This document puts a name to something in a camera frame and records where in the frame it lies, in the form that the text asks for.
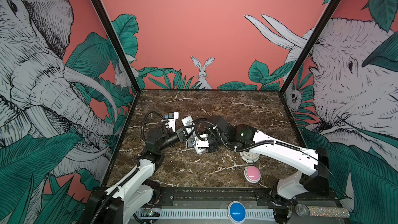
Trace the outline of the white remote control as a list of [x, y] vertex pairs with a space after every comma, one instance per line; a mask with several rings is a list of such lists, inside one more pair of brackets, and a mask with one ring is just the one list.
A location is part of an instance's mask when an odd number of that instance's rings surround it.
[[[182, 119], [181, 122], [185, 127], [194, 125], [191, 116]], [[188, 148], [194, 148], [197, 154], [202, 154], [206, 152], [206, 149], [209, 147], [209, 143], [207, 141], [199, 139], [193, 127], [186, 128], [186, 134], [187, 134], [186, 145]], [[201, 138], [206, 139], [207, 134], [201, 135]]]

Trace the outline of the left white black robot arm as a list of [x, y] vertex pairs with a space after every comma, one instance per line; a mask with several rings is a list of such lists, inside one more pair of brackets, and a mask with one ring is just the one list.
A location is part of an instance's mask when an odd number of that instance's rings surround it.
[[159, 169], [165, 154], [162, 150], [177, 142], [186, 141], [194, 132], [194, 126], [182, 127], [174, 132], [162, 128], [152, 129], [141, 136], [145, 143], [137, 157], [135, 167], [109, 188], [95, 189], [84, 208], [79, 224], [127, 224], [143, 205], [156, 201], [160, 196], [159, 184], [148, 179]]

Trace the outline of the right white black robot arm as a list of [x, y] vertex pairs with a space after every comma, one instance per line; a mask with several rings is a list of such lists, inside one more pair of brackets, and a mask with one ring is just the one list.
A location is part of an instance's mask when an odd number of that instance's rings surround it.
[[327, 196], [330, 193], [329, 152], [295, 146], [246, 124], [233, 126], [221, 116], [203, 120], [209, 137], [233, 152], [251, 152], [287, 164], [297, 171], [278, 180], [270, 195], [272, 198], [291, 200], [311, 193]]

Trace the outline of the white round alarm clock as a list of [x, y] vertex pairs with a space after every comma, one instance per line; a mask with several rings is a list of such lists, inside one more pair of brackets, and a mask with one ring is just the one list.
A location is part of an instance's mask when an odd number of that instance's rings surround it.
[[240, 157], [247, 163], [253, 164], [256, 163], [260, 159], [260, 155], [258, 153], [242, 151], [239, 153]]

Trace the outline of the pink round push button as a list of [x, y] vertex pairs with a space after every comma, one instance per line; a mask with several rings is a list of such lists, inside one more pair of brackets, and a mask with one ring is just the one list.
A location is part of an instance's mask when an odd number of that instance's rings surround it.
[[255, 166], [248, 166], [244, 170], [244, 177], [248, 182], [256, 184], [261, 179], [261, 172]]

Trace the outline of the small green circuit board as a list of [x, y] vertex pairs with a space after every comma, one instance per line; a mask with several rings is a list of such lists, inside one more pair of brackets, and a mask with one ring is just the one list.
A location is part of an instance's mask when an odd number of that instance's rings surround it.
[[161, 209], [146, 208], [143, 209], [141, 217], [144, 218], [159, 218], [161, 214]]

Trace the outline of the blue round push button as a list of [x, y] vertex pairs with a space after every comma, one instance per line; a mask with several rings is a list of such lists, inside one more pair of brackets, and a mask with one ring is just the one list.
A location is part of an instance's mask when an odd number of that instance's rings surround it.
[[242, 224], [246, 218], [246, 209], [242, 203], [233, 201], [228, 205], [227, 214], [232, 223]]

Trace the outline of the glittery silver microphone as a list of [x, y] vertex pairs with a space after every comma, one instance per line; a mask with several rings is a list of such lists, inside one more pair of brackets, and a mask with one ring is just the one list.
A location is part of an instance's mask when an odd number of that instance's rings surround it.
[[295, 206], [296, 213], [301, 217], [330, 217], [330, 218], [350, 218], [350, 212], [342, 207], [328, 206], [308, 206], [297, 204]]

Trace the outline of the black front mounting rail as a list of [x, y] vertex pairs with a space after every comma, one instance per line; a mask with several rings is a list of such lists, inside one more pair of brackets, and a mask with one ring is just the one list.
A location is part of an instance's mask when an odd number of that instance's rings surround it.
[[226, 204], [238, 201], [255, 207], [290, 208], [296, 204], [341, 207], [334, 193], [317, 196], [311, 193], [298, 195], [293, 200], [272, 199], [269, 188], [183, 188], [161, 187], [160, 200], [152, 207], [185, 206], [200, 204]]

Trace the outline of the left black frame post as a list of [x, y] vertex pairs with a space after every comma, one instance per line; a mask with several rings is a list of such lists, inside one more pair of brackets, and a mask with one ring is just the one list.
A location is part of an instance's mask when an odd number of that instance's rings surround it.
[[129, 80], [130, 80], [130, 82], [131, 82], [131, 84], [133, 86], [133, 89], [138, 94], [140, 94], [141, 93], [141, 89], [140, 89], [140, 87], [138, 85], [138, 82], [137, 82], [137, 80], [136, 80], [136, 78], [135, 78], [135, 76], [134, 76], [134, 74], [133, 74], [133, 72], [131, 70], [131, 66], [128, 63], [127, 59], [126, 59], [125, 52], [124, 52], [124, 50], [122, 48], [120, 40], [119, 40], [119, 38], [118, 38], [118, 36], [117, 36], [117, 34], [115, 32], [115, 29], [114, 29], [114, 27], [112, 25], [112, 22], [109, 19], [109, 15], [107, 14], [106, 9], [105, 9], [102, 1], [101, 0], [90, 0], [90, 1], [91, 1], [92, 5], [94, 7], [99, 19], [100, 19], [100, 21], [101, 21], [105, 31], [106, 31], [107, 36], [109, 37], [109, 39], [111, 41], [112, 46], [115, 49], [115, 52], [116, 52], [118, 58], [121, 60], [121, 63], [122, 63], [122, 65], [123, 65], [128, 77], [129, 77]]

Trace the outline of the black frame post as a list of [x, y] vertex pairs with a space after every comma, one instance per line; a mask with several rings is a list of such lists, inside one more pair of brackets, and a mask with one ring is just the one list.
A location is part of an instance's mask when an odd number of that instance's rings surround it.
[[138, 85], [138, 82], [137, 82], [137, 80], [136, 80], [136, 78], [135, 78], [135, 76], [134, 76], [134, 74], [133, 74], [133, 72], [131, 70], [131, 66], [128, 63], [127, 59], [126, 59], [125, 52], [124, 52], [124, 50], [122, 48], [120, 40], [119, 40], [119, 38], [118, 38], [118, 36], [117, 36], [117, 34], [115, 32], [115, 29], [114, 29], [114, 27], [112, 25], [112, 22], [109, 19], [109, 15], [107, 14], [106, 9], [105, 9], [102, 1], [101, 0], [90, 0], [90, 1], [91, 1], [92, 5], [94, 7], [99, 19], [100, 19], [100, 21], [101, 21], [105, 31], [106, 31], [107, 36], [109, 37], [109, 39], [111, 41], [112, 46], [115, 49], [115, 52], [116, 52], [118, 58], [121, 60], [121, 63], [122, 63], [122, 65], [123, 65], [128, 77], [129, 77], [129, 80], [130, 80], [130, 82], [131, 82], [131, 84], [133, 86], [133, 89], [138, 94], [140, 94], [141, 93], [141, 89], [140, 89], [140, 87]]
[[281, 87], [279, 94], [284, 94], [288, 86], [292, 83], [295, 75], [303, 65], [306, 58], [309, 56], [309, 53], [313, 46], [315, 45], [316, 41], [318, 40], [319, 36], [322, 34], [325, 26], [327, 25], [328, 21], [330, 20], [331, 16], [334, 14], [335, 10], [337, 9], [338, 5], [340, 4], [341, 0], [330, 0], [328, 2], [327, 7], [325, 8], [322, 16], [320, 17], [317, 25], [315, 26], [313, 33], [311, 34], [309, 40], [305, 44], [303, 50], [301, 51], [298, 59], [296, 60], [291, 72], [289, 73], [286, 81], [284, 82], [283, 86]]

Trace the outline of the right black frame post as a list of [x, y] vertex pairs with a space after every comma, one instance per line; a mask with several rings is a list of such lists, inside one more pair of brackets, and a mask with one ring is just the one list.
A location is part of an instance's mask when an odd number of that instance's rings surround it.
[[338, 5], [340, 4], [341, 0], [330, 0], [328, 2], [327, 7], [325, 8], [322, 16], [320, 17], [317, 25], [315, 26], [313, 33], [311, 34], [309, 40], [305, 44], [303, 50], [301, 51], [298, 59], [296, 60], [291, 72], [289, 73], [286, 81], [284, 82], [283, 86], [281, 87], [279, 94], [284, 94], [288, 86], [292, 83], [295, 75], [303, 65], [306, 58], [309, 56], [309, 53], [313, 46], [315, 45], [316, 41], [318, 40], [319, 36], [322, 34], [325, 26], [327, 25], [328, 21], [330, 20], [331, 16], [334, 14], [335, 10], [337, 9]]

